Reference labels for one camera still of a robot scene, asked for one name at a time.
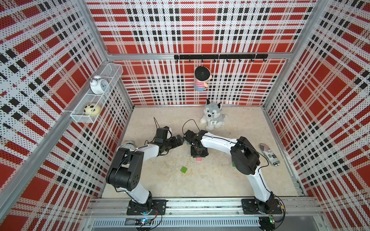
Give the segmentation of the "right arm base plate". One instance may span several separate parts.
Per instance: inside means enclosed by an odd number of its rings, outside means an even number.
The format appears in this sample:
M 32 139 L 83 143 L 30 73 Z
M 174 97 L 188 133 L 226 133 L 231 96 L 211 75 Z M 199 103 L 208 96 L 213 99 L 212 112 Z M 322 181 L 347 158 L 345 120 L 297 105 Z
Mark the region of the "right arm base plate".
M 267 214 L 267 215 L 282 215 L 283 211 L 279 201 L 274 199 L 271 206 L 255 199 L 242 199 L 241 205 L 244 214 Z

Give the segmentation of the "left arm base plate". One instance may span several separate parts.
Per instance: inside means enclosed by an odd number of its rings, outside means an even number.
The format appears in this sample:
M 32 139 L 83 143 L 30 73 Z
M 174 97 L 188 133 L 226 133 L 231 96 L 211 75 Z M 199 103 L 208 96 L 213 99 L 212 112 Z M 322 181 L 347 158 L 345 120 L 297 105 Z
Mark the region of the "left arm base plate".
M 167 200 L 165 199 L 148 199 L 145 204 L 139 204 L 133 200 L 129 201 L 126 215 L 165 215 Z

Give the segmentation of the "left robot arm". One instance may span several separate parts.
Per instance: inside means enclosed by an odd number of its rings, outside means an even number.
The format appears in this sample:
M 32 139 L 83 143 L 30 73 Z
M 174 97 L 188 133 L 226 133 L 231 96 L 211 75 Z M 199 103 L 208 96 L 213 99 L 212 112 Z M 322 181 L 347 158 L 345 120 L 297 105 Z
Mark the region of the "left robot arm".
M 165 156 L 171 149 L 184 143 L 180 135 L 174 136 L 169 127 L 158 128 L 148 144 L 138 148 L 121 146 L 106 175 L 106 182 L 118 192 L 125 192 L 138 205 L 151 206 L 151 192 L 140 182 L 143 163 L 149 159 Z

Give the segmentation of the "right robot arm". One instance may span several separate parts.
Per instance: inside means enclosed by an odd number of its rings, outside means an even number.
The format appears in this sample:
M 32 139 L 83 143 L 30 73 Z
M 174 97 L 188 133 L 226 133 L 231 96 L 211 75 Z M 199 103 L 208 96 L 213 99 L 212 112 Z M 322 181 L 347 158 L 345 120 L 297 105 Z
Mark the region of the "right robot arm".
M 204 157 L 209 149 L 215 149 L 231 155 L 235 168 L 246 175 L 254 192 L 257 210 L 261 213 L 270 213 L 273 205 L 277 204 L 274 194 L 270 191 L 261 173 L 259 153 L 252 147 L 245 137 L 229 139 L 213 135 L 201 130 L 194 133 L 188 130 L 184 139 L 191 144 L 193 157 Z

